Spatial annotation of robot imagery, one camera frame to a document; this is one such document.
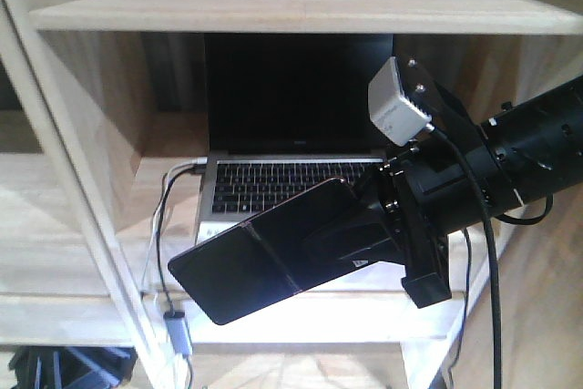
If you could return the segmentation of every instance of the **laptop key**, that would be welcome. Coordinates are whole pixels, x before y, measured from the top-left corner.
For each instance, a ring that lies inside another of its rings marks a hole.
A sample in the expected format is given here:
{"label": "laptop key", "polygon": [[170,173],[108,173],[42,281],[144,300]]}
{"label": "laptop key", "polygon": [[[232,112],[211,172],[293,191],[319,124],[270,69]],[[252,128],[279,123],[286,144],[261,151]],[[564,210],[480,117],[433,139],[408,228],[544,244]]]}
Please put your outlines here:
{"label": "laptop key", "polygon": [[233,192],[233,187],[229,185],[218,184],[215,186],[215,193],[230,194]]}
{"label": "laptop key", "polygon": [[239,201],[239,195],[215,195],[215,202],[237,202]]}

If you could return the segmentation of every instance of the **black screen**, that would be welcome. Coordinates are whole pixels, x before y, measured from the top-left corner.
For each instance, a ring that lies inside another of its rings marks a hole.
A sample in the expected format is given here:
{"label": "black screen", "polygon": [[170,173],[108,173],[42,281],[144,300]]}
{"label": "black screen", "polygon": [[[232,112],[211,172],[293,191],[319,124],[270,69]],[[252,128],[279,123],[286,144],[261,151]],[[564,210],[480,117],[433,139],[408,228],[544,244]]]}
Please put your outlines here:
{"label": "black screen", "polygon": [[368,83],[386,35],[207,34],[210,146],[240,152],[361,150],[386,138]]}

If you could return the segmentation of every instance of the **laptop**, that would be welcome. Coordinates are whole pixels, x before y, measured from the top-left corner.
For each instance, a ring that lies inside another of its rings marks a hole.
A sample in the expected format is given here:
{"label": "laptop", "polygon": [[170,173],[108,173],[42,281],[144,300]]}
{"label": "laptop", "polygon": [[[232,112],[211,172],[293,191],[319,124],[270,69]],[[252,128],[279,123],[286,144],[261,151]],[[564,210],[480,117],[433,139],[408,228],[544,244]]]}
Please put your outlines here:
{"label": "laptop", "polygon": [[390,35],[206,34],[210,153],[197,244],[385,158],[368,83]]}

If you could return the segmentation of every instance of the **wooden shelving unit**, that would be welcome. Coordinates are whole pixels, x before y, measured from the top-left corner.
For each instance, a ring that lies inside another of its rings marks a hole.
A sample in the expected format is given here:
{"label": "wooden shelving unit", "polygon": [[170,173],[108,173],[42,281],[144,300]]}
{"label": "wooden shelving unit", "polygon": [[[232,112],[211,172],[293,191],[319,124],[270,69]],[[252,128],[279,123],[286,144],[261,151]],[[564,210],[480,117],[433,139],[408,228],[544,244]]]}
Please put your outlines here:
{"label": "wooden shelving unit", "polygon": [[[11,306],[0,309],[0,343],[131,343],[156,389],[171,387],[184,370],[169,365],[156,276],[147,272],[141,284],[149,218],[161,174],[204,154],[207,145],[204,118],[156,111],[139,32],[471,35],[454,40],[463,40],[464,49],[450,86],[476,121],[494,114],[505,100],[524,100],[572,78],[583,65],[583,0],[3,0],[0,13],[0,55],[44,151],[10,157],[0,169],[0,199],[7,200],[5,216],[11,219],[6,229],[22,231],[20,240],[0,239],[11,251],[2,261],[8,269],[0,272],[0,306]],[[447,50],[424,59],[425,47],[408,48],[422,62],[452,59]],[[1,152],[0,159],[5,160]],[[55,179],[49,181],[50,170]],[[178,186],[165,258],[194,241],[199,179]],[[17,191],[22,196],[15,196]],[[35,202],[27,202],[26,195]],[[15,216],[14,210],[27,214]],[[34,226],[19,226],[24,223]],[[500,250],[511,233],[511,228],[498,231]],[[479,229],[474,234],[473,302],[487,281]],[[36,251],[39,241],[45,257]],[[200,383],[227,388],[266,378],[277,384],[273,370],[282,369],[281,375],[313,371],[305,387],[330,387],[323,375],[354,387],[351,378],[358,373],[370,387],[427,387],[461,322],[464,247],[459,236],[452,237],[455,298],[426,311],[413,309],[399,287],[402,273],[393,269],[384,272],[381,288],[375,277],[370,287],[356,287],[358,292],[348,282],[344,290],[323,288],[285,303],[277,318],[292,312],[286,306],[304,311],[295,324],[271,322],[274,308],[265,317],[214,327],[170,282],[189,310],[192,336],[201,348],[195,363],[208,381]],[[15,275],[21,258],[30,263],[26,272],[40,270],[47,281]],[[61,277],[51,277],[51,271]],[[17,282],[4,282],[4,276]],[[81,306],[87,312],[66,333],[46,338],[10,319],[41,306],[55,318]],[[317,309],[320,319],[309,317],[310,309]],[[347,309],[357,313],[326,323]],[[368,322],[351,323],[354,319]],[[81,329],[97,324],[110,327],[109,337]],[[262,335],[254,334],[258,327],[264,327]],[[286,362],[286,353],[302,359]],[[389,359],[390,369],[383,368],[375,381],[378,363]],[[351,370],[350,378],[342,369]]]}
{"label": "wooden shelving unit", "polygon": [[0,111],[0,181],[0,343],[132,344],[22,111]]}

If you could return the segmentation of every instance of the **black smartphone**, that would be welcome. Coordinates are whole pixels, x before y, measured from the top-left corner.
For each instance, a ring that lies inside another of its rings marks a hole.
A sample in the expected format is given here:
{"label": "black smartphone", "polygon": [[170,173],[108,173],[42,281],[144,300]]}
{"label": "black smartphone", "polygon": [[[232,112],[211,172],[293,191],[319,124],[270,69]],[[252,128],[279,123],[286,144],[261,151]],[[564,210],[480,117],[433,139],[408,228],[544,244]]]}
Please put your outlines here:
{"label": "black smartphone", "polygon": [[344,179],[327,179],[174,257],[169,270],[223,325],[361,269],[353,261],[314,259],[308,239],[357,204]]}

